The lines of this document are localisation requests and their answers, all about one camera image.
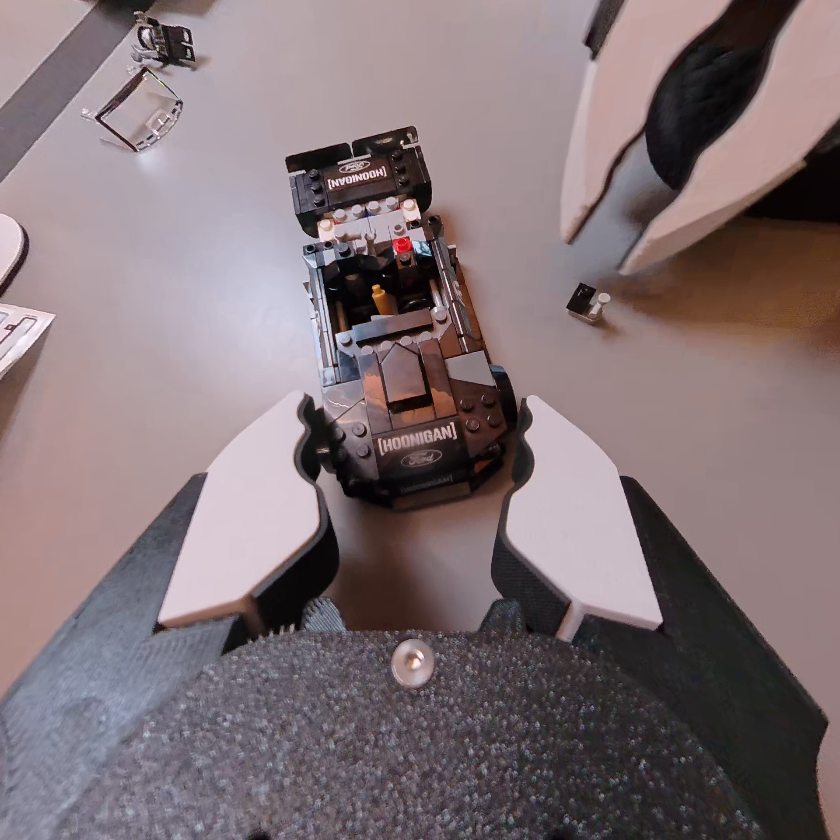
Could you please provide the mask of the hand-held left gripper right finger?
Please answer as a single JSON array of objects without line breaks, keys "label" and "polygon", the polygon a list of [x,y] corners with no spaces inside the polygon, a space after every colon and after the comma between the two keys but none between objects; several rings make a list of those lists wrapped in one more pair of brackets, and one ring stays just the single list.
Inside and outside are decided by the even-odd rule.
[{"label": "hand-held left gripper right finger", "polygon": [[621,477],[606,452],[535,395],[521,402],[492,580],[526,627],[570,642],[587,617],[663,622]]}]

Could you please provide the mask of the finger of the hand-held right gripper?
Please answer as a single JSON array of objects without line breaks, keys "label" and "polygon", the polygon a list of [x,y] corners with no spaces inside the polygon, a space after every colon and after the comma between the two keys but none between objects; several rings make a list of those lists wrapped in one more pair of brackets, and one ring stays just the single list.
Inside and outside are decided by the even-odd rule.
[{"label": "finger of the hand-held right gripper", "polygon": [[584,73],[563,168],[560,233],[571,244],[642,132],[666,71],[729,1],[622,2]]},{"label": "finger of the hand-held right gripper", "polygon": [[621,274],[676,255],[767,195],[804,167],[838,116],[839,2],[800,2],[774,41],[747,108],[700,154],[677,198],[626,256]]}]

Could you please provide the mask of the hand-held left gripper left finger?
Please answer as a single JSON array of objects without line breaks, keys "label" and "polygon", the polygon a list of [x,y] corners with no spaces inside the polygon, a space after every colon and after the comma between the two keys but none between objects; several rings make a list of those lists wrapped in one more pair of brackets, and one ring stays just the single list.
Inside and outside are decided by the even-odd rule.
[{"label": "hand-held left gripper left finger", "polygon": [[329,512],[317,485],[314,404],[294,391],[206,471],[158,624],[240,616],[249,631],[298,623],[329,585]]}]

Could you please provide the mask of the black lego car model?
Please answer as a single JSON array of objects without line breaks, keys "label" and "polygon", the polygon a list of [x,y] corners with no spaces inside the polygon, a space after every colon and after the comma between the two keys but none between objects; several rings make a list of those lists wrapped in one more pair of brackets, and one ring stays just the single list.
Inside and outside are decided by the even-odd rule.
[{"label": "black lego car model", "polygon": [[502,467],[518,405],[407,126],[286,158],[322,396],[321,460],[348,497],[419,506]]}]

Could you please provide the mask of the clear lego windshield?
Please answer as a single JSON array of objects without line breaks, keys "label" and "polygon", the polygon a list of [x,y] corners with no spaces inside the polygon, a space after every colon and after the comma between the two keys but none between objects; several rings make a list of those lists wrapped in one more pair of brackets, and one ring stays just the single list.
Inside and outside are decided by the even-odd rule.
[{"label": "clear lego windshield", "polygon": [[140,154],[172,131],[183,113],[183,100],[150,66],[132,66],[121,88],[102,106],[80,115],[105,132],[102,139]]}]

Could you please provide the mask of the small black lego piece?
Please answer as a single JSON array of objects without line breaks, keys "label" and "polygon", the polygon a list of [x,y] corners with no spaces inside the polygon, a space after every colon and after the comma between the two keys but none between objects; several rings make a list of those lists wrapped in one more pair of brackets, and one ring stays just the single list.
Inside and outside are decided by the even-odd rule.
[{"label": "small black lego piece", "polygon": [[135,41],[131,45],[132,61],[142,67],[162,69],[198,67],[193,33],[182,25],[167,25],[145,12],[133,12]]}]

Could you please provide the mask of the white sticker sheet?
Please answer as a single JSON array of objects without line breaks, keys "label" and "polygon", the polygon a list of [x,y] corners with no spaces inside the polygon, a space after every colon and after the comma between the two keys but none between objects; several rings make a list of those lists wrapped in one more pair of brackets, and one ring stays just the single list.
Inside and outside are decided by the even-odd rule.
[{"label": "white sticker sheet", "polygon": [[1,303],[1,379],[37,342],[55,317],[51,312]]}]

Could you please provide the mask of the white tray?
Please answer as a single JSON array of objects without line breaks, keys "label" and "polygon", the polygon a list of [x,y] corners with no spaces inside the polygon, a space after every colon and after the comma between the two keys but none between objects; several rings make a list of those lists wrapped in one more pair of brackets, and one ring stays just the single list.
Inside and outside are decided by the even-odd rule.
[{"label": "white tray", "polygon": [[1,296],[12,285],[28,254],[28,234],[14,218],[1,213]]}]

